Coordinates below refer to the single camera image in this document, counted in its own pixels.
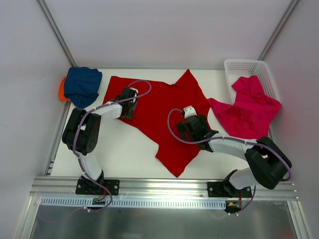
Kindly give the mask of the red t shirt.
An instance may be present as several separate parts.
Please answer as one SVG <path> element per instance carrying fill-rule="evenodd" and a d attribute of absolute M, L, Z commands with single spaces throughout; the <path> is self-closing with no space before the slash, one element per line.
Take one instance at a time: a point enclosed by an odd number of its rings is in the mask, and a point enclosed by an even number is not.
<path fill-rule="evenodd" d="M 183 116 L 178 112 L 171 113 L 170 110 L 193 106 L 198 114 L 206 117 L 210 109 L 208 100 L 191 71 L 186 70 L 172 85 L 112 76 L 103 102 L 116 98 L 129 84 L 133 84 L 133 88 L 139 92 L 148 94 L 138 99 L 133 118 L 122 121 L 136 127 L 157 143 L 159 149 L 156 158 L 173 176 L 179 177 L 200 149 L 175 139 L 178 134 L 176 125 L 183 121 Z"/>

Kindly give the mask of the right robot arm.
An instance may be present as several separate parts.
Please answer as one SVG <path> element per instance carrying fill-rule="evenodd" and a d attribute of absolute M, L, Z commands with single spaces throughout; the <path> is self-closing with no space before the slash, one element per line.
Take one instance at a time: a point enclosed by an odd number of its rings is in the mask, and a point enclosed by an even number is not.
<path fill-rule="evenodd" d="M 223 180 L 223 191 L 229 197 L 248 186 L 261 185 L 274 189 L 279 182 L 289 180 L 292 164 L 277 145 L 266 136 L 260 139 L 242 139 L 225 136 L 211 130 L 203 114 L 182 111 L 183 122 L 178 123 L 179 141 L 195 144 L 201 150 L 228 154 L 248 163 L 245 169 L 231 171 Z"/>

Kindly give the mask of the pink t shirt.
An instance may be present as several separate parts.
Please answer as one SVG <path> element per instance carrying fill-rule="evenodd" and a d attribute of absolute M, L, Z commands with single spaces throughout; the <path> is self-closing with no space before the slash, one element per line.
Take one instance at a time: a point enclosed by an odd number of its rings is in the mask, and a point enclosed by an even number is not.
<path fill-rule="evenodd" d="M 235 103 L 232 105 L 208 99 L 220 124 L 230 136 L 245 139 L 268 136 L 270 124 L 279 113 L 281 103 L 264 93 L 255 75 L 240 77 L 232 88 L 236 91 Z"/>

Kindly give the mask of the blue t shirt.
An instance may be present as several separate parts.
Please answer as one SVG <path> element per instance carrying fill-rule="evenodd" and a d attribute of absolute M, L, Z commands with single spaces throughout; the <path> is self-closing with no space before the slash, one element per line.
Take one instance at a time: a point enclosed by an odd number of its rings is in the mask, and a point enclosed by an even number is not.
<path fill-rule="evenodd" d="M 69 68 L 64 83 L 64 95 L 78 108 L 93 104 L 99 96 L 103 74 L 97 69 L 88 67 Z"/>

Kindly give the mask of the white perforated plastic basket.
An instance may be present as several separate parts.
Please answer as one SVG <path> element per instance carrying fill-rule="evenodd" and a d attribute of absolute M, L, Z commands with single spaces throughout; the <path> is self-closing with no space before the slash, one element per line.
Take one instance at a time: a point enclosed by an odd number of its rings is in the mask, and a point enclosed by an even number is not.
<path fill-rule="evenodd" d="M 232 104 L 236 98 L 236 91 L 232 88 L 232 85 L 240 77 L 249 78 L 250 76 L 258 77 L 264 93 L 268 97 L 279 102 L 281 101 L 275 81 L 266 62 L 260 60 L 227 59 L 224 61 L 224 69 L 229 98 Z"/>

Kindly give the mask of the orange t shirt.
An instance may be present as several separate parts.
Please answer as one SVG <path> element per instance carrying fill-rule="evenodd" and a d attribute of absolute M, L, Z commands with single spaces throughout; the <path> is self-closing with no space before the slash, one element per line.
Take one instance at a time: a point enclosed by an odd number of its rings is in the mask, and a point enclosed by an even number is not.
<path fill-rule="evenodd" d="M 61 83 L 59 85 L 58 96 L 59 96 L 60 101 L 69 102 L 70 99 L 65 97 L 65 95 L 64 95 L 64 83 L 65 83 L 65 80 L 66 80 L 66 76 L 62 79 L 62 81 L 61 81 Z"/>

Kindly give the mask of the left aluminium corner post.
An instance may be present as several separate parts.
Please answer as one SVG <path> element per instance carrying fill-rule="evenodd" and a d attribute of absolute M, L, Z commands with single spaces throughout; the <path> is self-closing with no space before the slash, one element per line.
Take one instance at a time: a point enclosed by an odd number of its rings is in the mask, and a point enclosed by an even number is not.
<path fill-rule="evenodd" d="M 68 63 L 70 64 L 71 67 L 77 67 L 76 61 L 69 49 L 69 47 L 67 46 L 67 43 L 53 17 L 53 14 L 51 13 L 47 3 L 45 0 L 35 0 L 35 2 L 37 3 L 40 11 L 42 12 L 45 20 L 47 21 L 54 37 L 56 38 L 61 50 L 63 51 Z"/>

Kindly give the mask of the aluminium corner post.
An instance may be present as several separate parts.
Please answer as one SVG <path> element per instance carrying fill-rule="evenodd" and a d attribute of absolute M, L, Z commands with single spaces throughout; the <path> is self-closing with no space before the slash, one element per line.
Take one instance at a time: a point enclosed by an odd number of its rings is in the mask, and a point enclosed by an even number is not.
<path fill-rule="evenodd" d="M 289 22 L 290 18 L 298 8 L 298 5 L 301 3 L 301 0 L 291 0 L 284 11 L 282 17 L 280 18 L 279 22 L 277 23 L 274 31 L 272 32 L 271 36 L 269 37 L 266 45 L 264 46 L 262 52 L 260 53 L 258 60 L 265 61 L 266 57 L 269 55 L 270 51 L 274 47 L 276 41 L 278 40 L 280 34 L 284 30 L 285 26 Z"/>
<path fill-rule="evenodd" d="M 47 21 L 54 37 L 56 38 L 61 50 L 63 51 L 68 63 L 70 64 L 71 67 L 77 67 L 76 61 L 69 49 L 69 47 L 67 46 L 67 43 L 53 17 L 53 14 L 51 13 L 47 3 L 45 0 L 35 0 L 35 2 L 37 3 L 40 11 L 42 12 L 45 20 Z"/>

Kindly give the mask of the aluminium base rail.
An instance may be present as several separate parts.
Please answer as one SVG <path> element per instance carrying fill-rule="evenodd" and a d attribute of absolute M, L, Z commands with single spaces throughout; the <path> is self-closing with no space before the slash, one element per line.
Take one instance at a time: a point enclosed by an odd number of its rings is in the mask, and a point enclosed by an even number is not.
<path fill-rule="evenodd" d="M 150 199 L 207 199 L 208 192 L 214 187 L 208 183 L 219 183 L 221 180 L 208 179 L 146 179 L 119 178 L 115 189 L 115 198 L 150 198 Z M 73 196 L 75 195 L 78 177 L 38 176 L 30 190 L 31 196 Z M 269 190 L 256 186 L 256 201 L 299 201 L 300 195 L 291 181 L 279 183 Z"/>

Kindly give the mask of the right aluminium corner post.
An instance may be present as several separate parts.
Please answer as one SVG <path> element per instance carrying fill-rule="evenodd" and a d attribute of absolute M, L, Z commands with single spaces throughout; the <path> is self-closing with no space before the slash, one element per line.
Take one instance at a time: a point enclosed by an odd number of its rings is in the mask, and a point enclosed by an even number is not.
<path fill-rule="evenodd" d="M 290 18 L 298 8 L 298 5 L 301 3 L 301 0 L 291 0 L 284 11 L 282 17 L 280 18 L 279 22 L 277 23 L 274 31 L 272 32 L 271 36 L 269 37 L 266 45 L 264 46 L 262 52 L 260 53 L 258 60 L 265 61 L 266 57 L 269 55 L 270 51 L 274 47 L 276 41 L 278 40 L 280 34 L 284 30 L 285 26 L 289 22 Z"/>

